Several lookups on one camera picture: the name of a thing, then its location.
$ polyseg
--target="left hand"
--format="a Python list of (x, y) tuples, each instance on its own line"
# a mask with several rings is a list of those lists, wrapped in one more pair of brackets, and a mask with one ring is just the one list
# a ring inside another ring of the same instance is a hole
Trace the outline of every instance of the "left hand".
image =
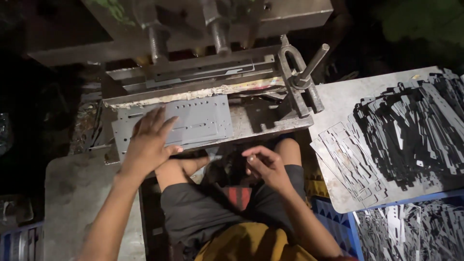
[(166, 107), (155, 108), (135, 124), (129, 147), (121, 166), (121, 173), (143, 179), (169, 159), (169, 156), (182, 152), (182, 147), (170, 145), (164, 147), (166, 138), (178, 117), (166, 122)]

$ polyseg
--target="right hand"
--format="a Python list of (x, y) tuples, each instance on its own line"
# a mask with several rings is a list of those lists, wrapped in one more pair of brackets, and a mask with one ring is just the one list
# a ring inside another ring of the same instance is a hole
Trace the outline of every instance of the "right hand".
[(264, 146), (257, 146), (242, 152), (248, 162), (246, 173), (261, 177), (266, 184), (278, 193), (284, 193), (293, 186), (285, 171), (282, 158)]

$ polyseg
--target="hand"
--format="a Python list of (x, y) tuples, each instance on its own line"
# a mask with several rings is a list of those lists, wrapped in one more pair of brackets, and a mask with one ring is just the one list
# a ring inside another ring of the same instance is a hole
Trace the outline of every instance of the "hand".
[(293, 188), (285, 171), (284, 163), (277, 153), (264, 146), (257, 146), (245, 150), (242, 156), (247, 157), (246, 173), (248, 175), (254, 174), (261, 177), (269, 187), (279, 194)]
[(178, 145), (164, 147), (166, 138), (178, 119), (172, 117), (165, 122), (165, 111), (165, 106), (155, 108), (135, 124), (122, 163), (122, 173), (130, 173), (143, 180), (151, 171), (167, 161), (169, 156), (183, 151)]

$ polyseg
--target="mustard yellow shirt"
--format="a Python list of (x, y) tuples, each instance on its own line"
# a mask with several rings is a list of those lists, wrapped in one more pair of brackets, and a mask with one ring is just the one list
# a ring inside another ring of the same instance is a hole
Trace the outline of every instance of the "mustard yellow shirt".
[(195, 261), (317, 261), (298, 245), (288, 243), (282, 229), (261, 223), (242, 223), (230, 227), (209, 241)]

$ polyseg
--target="gray shorts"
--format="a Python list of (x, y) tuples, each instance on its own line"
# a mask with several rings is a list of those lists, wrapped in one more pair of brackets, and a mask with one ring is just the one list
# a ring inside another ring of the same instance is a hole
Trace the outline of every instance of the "gray shorts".
[[(290, 182), (302, 199), (305, 197), (303, 168), (286, 165)], [(261, 182), (251, 192), (246, 209), (239, 213), (218, 189), (180, 183), (168, 186), (161, 195), (165, 228), (171, 244), (200, 250), (214, 236), (232, 225), (259, 222), (293, 231), (280, 196)]]

